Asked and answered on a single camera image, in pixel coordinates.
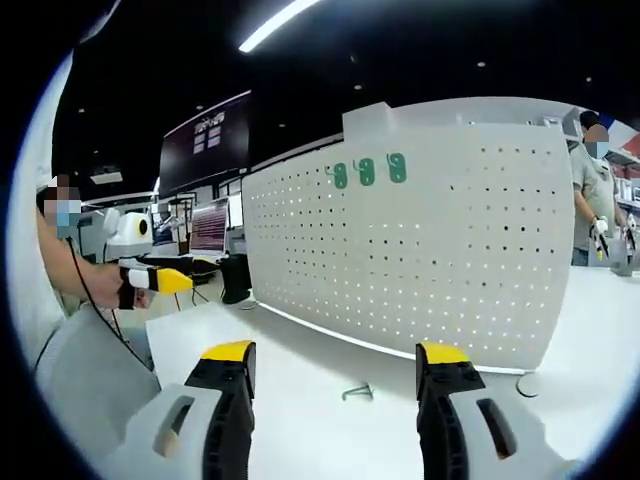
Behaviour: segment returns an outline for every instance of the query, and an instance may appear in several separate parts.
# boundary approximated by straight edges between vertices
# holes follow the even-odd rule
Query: black ceiling
[[[198,105],[248,89],[252,163],[338,133],[343,112],[378,101],[545,98],[637,127],[637,26],[610,2],[322,0],[241,54],[288,3],[122,0],[75,52],[54,173],[78,172],[85,199],[150,190],[163,135]],[[125,181],[94,185],[88,176],[103,165]]]

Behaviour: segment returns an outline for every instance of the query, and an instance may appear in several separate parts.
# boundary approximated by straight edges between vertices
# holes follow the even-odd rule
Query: perforated white panel
[[[391,174],[402,157],[406,181]],[[339,163],[346,188],[327,173]],[[255,296],[396,351],[426,339],[534,369],[564,296],[571,185],[562,136],[516,125],[402,132],[274,165],[243,184]]]

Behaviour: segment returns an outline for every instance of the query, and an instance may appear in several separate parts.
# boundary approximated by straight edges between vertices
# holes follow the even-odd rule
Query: black display screen
[[[249,166],[249,93],[169,132],[160,155],[160,196],[166,198]]]

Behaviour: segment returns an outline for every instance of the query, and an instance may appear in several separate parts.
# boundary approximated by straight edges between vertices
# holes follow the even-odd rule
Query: white desk surface
[[[537,375],[541,393],[520,398],[567,459],[587,458],[635,388],[640,365],[640,279],[572,268],[558,326]],[[208,303],[147,322],[163,387],[183,383],[207,348],[257,343],[256,429],[250,478],[418,479],[415,363],[324,335],[257,307]],[[514,391],[517,377],[483,374]],[[344,390],[367,381],[374,400]]]

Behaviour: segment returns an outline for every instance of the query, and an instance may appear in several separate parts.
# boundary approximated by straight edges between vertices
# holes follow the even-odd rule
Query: gray shirt
[[[598,217],[606,217],[609,230],[605,234],[613,235],[615,227],[615,179],[611,165],[606,160],[591,158],[584,145],[579,144],[571,153],[573,187],[582,192],[585,200]],[[576,209],[573,232],[573,247],[589,250],[589,220]]]

